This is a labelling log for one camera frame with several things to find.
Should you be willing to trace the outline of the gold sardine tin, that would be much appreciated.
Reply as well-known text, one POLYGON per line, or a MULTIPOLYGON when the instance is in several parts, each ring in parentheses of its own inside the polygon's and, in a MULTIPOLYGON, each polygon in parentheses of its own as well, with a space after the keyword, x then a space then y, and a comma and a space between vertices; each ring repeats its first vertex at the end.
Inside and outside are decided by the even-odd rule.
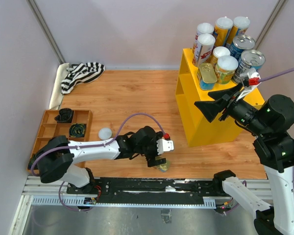
POLYGON ((170 165, 171 165, 171 162, 169 160, 166 160, 165 163, 159 164, 159 165, 155 166, 155 168, 161 172, 166 172, 169 170, 170 165))
POLYGON ((199 80, 199 86, 203 91, 212 90, 217 82, 217 77, 212 64, 200 64, 197 71, 197 78, 199 80))

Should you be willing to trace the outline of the yellow wooden shelf cabinet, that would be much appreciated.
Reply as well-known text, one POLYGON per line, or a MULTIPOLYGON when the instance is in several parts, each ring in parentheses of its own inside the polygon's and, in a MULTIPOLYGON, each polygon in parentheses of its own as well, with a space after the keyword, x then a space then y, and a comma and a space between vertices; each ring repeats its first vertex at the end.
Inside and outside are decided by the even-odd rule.
POLYGON ((234 141, 243 131, 228 117, 219 121, 221 114, 208 122, 202 112, 194 105, 196 101, 212 101, 208 91, 200 88, 197 78, 198 68, 192 64, 193 53, 184 48, 179 68, 175 98, 181 116, 184 132, 189 147, 211 145, 234 141))

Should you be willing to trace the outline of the yellow can white lid front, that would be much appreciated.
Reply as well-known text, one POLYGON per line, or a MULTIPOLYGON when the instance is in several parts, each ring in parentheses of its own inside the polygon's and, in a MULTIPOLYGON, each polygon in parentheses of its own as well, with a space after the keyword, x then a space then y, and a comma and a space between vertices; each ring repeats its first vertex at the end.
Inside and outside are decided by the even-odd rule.
POLYGON ((238 68, 238 60, 233 56, 221 56, 215 66, 215 74, 219 84, 227 84, 238 68))

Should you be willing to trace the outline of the small can white lid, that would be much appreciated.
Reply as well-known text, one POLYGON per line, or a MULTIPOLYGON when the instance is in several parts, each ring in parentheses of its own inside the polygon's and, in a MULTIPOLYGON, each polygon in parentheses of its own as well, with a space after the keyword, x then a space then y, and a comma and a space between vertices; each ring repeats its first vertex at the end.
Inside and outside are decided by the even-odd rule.
POLYGON ((227 49, 226 47, 215 47, 211 53, 211 56, 207 60, 208 63, 210 63, 213 68, 215 68, 218 59, 222 56, 228 56, 230 55, 230 50, 227 49))

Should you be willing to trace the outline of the blue can silver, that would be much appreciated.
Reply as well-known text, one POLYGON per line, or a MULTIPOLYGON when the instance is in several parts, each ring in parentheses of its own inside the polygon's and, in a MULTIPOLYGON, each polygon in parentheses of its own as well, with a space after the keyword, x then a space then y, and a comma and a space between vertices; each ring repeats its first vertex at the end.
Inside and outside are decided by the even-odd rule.
POLYGON ((240 58, 244 50, 253 49, 255 40, 248 35, 237 35, 233 38, 229 47, 230 55, 237 60, 240 58))
POLYGON ((240 74, 245 72, 247 69, 255 68, 258 71, 266 59, 262 52, 255 49, 244 50, 238 60, 238 68, 232 77, 232 81, 236 84, 240 83, 240 74))

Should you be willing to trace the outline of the tall can white lid front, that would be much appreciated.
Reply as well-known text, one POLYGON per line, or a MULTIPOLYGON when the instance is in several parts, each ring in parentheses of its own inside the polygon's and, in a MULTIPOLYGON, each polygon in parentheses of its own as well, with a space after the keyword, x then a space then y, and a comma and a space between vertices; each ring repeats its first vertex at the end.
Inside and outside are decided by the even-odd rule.
POLYGON ((194 56, 192 63, 195 67, 199 67, 200 64, 205 63, 212 53, 215 37, 211 34, 201 34, 197 39, 197 46, 194 50, 194 56))

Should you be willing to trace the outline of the tall can white lid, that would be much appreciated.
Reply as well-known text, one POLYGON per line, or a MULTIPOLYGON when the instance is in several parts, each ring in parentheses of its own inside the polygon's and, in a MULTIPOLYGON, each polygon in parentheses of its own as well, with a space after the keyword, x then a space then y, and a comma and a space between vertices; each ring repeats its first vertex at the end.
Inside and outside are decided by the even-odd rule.
POLYGON ((197 46, 194 50, 194 56, 192 63, 195 67, 199 67, 200 64, 205 63, 212 53, 215 37, 211 34, 201 34, 197 39, 197 46))
POLYGON ((225 45, 232 27, 233 21, 228 17, 221 17, 216 20, 213 32, 215 47, 222 47, 225 45))

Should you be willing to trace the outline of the short green can white lid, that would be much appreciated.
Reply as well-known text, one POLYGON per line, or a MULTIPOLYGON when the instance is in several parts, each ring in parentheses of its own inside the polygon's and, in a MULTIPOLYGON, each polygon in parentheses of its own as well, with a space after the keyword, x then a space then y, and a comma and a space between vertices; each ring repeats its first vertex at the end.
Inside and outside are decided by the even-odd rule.
POLYGON ((112 130, 110 128, 104 127, 99 130, 98 137, 101 140, 108 140, 108 139, 112 138, 112 130))

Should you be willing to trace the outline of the red label can white lid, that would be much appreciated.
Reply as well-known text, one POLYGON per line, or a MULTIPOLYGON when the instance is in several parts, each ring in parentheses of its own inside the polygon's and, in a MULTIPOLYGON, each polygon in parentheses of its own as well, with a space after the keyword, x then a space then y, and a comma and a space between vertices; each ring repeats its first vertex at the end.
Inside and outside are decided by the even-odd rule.
POLYGON ((194 52, 195 48, 197 47, 197 40, 199 35, 201 34, 213 34, 214 32, 214 27, 210 23, 200 23, 197 28, 196 28, 196 35, 195 35, 195 40, 193 43, 193 48, 192 52, 194 52))

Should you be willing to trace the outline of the tall yellow blue can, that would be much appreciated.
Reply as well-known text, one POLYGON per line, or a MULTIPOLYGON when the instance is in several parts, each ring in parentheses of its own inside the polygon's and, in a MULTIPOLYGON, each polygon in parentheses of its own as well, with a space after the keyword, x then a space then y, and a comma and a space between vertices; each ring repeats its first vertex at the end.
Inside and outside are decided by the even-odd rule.
POLYGON ((233 20, 233 26, 227 37, 225 47, 230 48, 233 38, 238 35, 243 35, 247 31, 250 25, 250 20, 248 17, 237 16, 233 20))

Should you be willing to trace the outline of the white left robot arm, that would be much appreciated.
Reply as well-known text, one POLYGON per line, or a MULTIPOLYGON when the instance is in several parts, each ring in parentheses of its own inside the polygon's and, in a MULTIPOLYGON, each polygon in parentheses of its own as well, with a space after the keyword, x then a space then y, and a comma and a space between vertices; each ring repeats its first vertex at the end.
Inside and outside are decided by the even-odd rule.
POLYGON ((145 126, 135 133, 128 132, 105 141, 78 142, 65 136, 54 137, 35 154, 33 165, 38 168, 43 184, 61 180, 88 194, 95 189, 95 180, 91 170, 78 167, 78 163, 101 159, 132 160, 142 155, 148 167, 154 167, 165 164, 166 159, 160 155, 173 149, 169 135, 145 126))

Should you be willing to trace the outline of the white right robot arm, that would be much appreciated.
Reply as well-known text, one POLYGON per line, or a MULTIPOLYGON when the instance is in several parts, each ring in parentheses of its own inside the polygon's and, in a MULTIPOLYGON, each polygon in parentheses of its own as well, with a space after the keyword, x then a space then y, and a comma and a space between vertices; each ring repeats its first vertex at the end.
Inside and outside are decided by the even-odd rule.
POLYGON ((243 100, 244 91, 237 85, 209 92, 210 100, 195 106, 209 122, 230 117, 255 136, 254 150, 268 177, 273 204, 263 202, 230 170, 214 175, 212 190, 231 196, 249 212, 258 234, 294 235, 294 139, 288 134, 294 124, 294 102, 275 94, 256 109, 243 100))

